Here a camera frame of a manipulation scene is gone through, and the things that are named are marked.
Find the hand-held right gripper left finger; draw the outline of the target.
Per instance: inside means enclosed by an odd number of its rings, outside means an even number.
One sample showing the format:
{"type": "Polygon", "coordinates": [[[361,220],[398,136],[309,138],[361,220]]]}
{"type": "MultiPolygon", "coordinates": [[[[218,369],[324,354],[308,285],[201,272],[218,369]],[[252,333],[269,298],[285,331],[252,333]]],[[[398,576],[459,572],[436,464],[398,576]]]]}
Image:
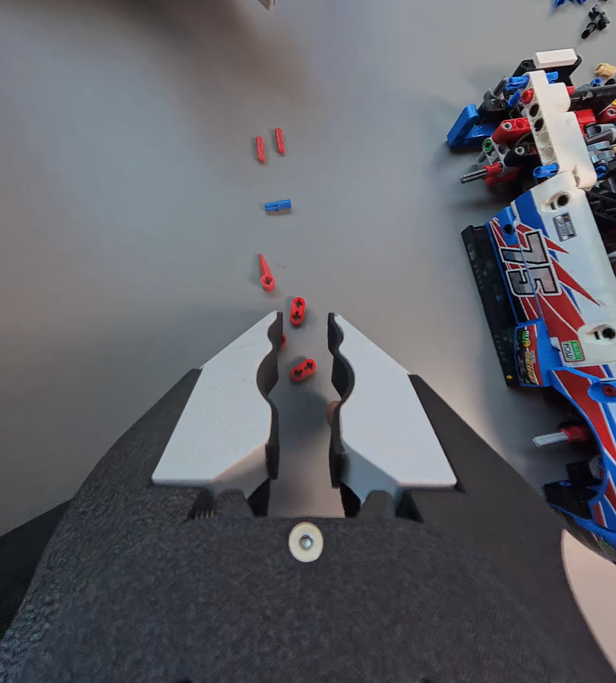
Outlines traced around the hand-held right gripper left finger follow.
{"type": "Polygon", "coordinates": [[[155,485],[259,488],[278,478],[283,314],[273,311],[205,363],[160,461],[155,485]]]}

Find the black toy connector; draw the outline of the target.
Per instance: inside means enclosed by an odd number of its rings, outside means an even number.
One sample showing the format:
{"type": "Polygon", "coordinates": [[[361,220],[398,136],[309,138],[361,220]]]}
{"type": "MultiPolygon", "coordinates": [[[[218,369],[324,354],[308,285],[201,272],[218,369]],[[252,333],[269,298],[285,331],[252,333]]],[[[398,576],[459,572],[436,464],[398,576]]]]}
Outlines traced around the black toy connector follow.
{"type": "Polygon", "coordinates": [[[605,30],[609,24],[610,18],[602,4],[595,4],[588,11],[588,21],[581,32],[580,39],[588,39],[594,33],[605,30]]]}

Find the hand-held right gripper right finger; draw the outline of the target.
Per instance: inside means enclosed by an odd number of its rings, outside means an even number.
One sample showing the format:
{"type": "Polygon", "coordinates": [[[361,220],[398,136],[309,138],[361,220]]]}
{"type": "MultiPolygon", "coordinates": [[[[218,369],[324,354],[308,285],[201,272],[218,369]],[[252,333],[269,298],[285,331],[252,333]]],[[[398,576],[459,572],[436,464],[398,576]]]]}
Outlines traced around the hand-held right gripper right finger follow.
{"type": "Polygon", "coordinates": [[[457,477],[405,367],[328,314],[331,381],[339,395],[329,450],[333,488],[449,490],[457,477]]]}

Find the toy race car model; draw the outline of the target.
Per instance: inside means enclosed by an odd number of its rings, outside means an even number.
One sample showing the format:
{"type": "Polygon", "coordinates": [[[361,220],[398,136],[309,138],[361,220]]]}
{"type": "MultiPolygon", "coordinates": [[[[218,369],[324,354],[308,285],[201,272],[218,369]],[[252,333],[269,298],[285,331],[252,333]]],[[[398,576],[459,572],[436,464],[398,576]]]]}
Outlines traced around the toy race car model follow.
{"type": "Polygon", "coordinates": [[[564,411],[533,438],[576,455],[545,499],[616,566],[616,66],[576,85],[581,64],[574,48],[535,53],[446,144],[478,152],[462,184],[505,186],[506,207],[462,238],[506,384],[564,411]]]}

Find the grey desk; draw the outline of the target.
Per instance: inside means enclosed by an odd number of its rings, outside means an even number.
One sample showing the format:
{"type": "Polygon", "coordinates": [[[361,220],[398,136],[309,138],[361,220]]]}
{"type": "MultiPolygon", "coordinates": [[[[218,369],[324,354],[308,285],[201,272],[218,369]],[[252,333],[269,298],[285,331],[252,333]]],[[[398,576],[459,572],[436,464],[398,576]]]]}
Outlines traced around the grey desk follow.
{"type": "Polygon", "coordinates": [[[0,1],[0,531],[69,499],[0,682],[616,682],[531,486],[564,470],[533,453],[552,406],[498,378],[460,235],[502,209],[445,141],[525,58],[613,56],[582,20],[0,1]],[[273,311],[278,478],[153,484],[202,366],[273,311]],[[332,487],[331,312],[411,375],[454,488],[332,487]]]}

